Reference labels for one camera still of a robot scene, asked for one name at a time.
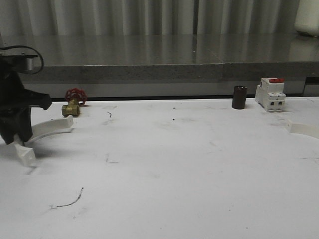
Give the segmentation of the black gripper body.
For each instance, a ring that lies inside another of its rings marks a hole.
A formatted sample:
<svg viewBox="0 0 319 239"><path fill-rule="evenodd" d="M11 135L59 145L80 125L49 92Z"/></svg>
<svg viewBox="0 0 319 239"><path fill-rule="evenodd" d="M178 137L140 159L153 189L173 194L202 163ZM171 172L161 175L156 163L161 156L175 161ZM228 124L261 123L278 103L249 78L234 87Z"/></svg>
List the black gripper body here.
<svg viewBox="0 0 319 239"><path fill-rule="evenodd" d="M20 109L30 107L47 110L52 105L49 94L28 90L20 72L8 70L0 63L0 115L17 116Z"/></svg>

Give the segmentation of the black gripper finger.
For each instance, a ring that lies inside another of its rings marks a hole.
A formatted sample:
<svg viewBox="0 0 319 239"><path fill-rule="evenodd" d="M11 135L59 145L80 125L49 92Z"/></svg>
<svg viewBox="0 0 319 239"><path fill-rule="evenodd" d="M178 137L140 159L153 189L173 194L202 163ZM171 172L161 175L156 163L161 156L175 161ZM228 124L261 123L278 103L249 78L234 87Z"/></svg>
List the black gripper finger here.
<svg viewBox="0 0 319 239"><path fill-rule="evenodd" d="M1 116L0 117L0 135L6 144L14 141L14 135L19 130L17 116Z"/></svg>
<svg viewBox="0 0 319 239"><path fill-rule="evenodd" d="M26 107L20 109L17 115L17 134L23 142L27 142L32 136L32 126L31 126L31 108Z"/></svg>

